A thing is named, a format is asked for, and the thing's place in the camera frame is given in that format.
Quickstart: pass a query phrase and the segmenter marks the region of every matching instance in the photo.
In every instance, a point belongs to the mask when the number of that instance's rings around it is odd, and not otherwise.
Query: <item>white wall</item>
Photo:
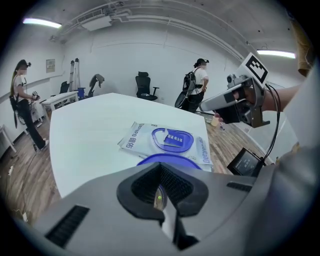
[[[63,71],[69,80],[70,62],[79,58],[80,85],[89,91],[93,75],[105,82],[94,95],[119,93],[136,97],[135,77],[148,72],[152,87],[159,87],[158,102],[170,106],[182,91],[185,74],[199,58],[209,59],[205,99],[227,88],[227,75],[240,64],[233,56],[202,37],[156,23],[115,23],[111,27],[84,32],[66,44]]]
[[[42,99],[58,94],[62,83],[62,62],[64,59],[63,48],[59,43],[46,40],[24,38],[21,40],[19,33],[8,43],[5,54],[0,61],[0,126],[5,127],[8,137],[14,141],[22,132],[23,127],[18,124],[16,129],[13,110],[9,101],[12,75],[17,63],[25,59],[31,62],[27,70],[27,93],[37,91]],[[46,60],[55,59],[55,72],[46,73]],[[37,103],[37,109],[43,114],[42,108]],[[3,136],[0,136],[0,156],[8,148]]]

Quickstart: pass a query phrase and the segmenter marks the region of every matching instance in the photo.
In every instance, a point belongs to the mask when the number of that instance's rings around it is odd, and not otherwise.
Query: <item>gray device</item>
[[[227,77],[227,90],[199,104],[201,111],[215,111],[226,124],[244,122],[253,128],[270,124],[263,120],[264,84],[268,70],[250,53],[234,74]],[[246,100],[244,88],[252,88],[254,103]],[[239,93],[235,99],[234,92]]]
[[[257,177],[143,164],[88,181],[33,227],[18,224],[46,255],[260,255],[308,213],[319,187],[319,149],[286,155]],[[163,211],[154,208],[160,185],[173,205]],[[171,238],[163,230],[168,219]]]

